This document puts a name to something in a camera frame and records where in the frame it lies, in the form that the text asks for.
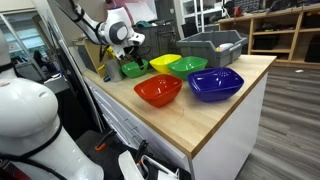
red bowl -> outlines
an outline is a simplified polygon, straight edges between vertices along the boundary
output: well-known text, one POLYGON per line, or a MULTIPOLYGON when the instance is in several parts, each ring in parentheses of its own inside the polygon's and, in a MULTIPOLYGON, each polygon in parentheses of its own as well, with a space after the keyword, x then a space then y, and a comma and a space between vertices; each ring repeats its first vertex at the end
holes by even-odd
POLYGON ((167 74, 160 74, 137 84, 134 90, 152 106, 161 107, 177 96, 181 86, 181 79, 167 74))

gray storage bin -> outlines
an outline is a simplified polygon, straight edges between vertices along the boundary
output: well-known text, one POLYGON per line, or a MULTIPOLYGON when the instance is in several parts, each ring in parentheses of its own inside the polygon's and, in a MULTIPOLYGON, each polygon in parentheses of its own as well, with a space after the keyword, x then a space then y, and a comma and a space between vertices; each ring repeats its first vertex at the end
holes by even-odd
POLYGON ((207 67, 223 67, 239 58, 242 46, 247 42, 247 38, 242 38, 236 30, 229 30, 198 33, 178 41, 177 46, 183 57, 197 56, 208 60, 207 67), (216 51, 216 47, 224 43, 233 43, 233 46, 216 51))

gray floor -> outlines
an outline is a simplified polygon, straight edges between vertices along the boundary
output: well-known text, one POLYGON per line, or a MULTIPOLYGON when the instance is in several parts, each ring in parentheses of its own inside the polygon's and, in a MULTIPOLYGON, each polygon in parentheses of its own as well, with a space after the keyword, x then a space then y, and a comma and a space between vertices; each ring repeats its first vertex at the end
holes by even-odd
POLYGON ((273 67, 258 138, 237 179, 320 179, 320 71, 273 67))

blue bowl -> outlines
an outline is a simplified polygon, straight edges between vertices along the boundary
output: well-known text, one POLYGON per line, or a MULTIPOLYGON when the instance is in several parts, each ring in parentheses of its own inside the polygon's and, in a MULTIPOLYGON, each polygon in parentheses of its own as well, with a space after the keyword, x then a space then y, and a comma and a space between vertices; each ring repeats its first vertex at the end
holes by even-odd
POLYGON ((204 102, 223 101, 233 96, 243 85, 242 77, 230 68, 211 68, 190 73, 192 92, 204 102))

wooden countertop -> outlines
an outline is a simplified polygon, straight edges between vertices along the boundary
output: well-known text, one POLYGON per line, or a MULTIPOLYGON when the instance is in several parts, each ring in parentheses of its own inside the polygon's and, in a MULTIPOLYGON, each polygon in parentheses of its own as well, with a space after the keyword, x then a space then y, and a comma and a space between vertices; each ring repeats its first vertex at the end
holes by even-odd
POLYGON ((313 4, 310 6, 301 6, 301 7, 295 7, 295 8, 288 8, 281 11, 275 11, 270 13, 256 13, 256 14, 248 14, 246 16, 241 16, 237 18, 228 18, 228 19, 221 19, 218 22, 221 23, 229 23, 234 21, 245 21, 250 19, 258 19, 258 18, 266 18, 266 17, 274 17, 274 16, 282 16, 282 15, 288 15, 288 14, 294 14, 294 13, 300 13, 300 12, 309 12, 309 11, 316 11, 320 10, 320 4, 313 4))
POLYGON ((149 105, 133 90, 138 83, 158 74, 153 70, 142 77, 126 78, 117 83, 104 83, 90 70, 83 72, 83 75, 193 159, 267 73, 275 59, 275 56, 242 55, 230 64, 228 67, 240 74, 245 82, 243 87, 226 101, 204 103, 193 95, 185 81, 175 100, 161 108, 149 105))

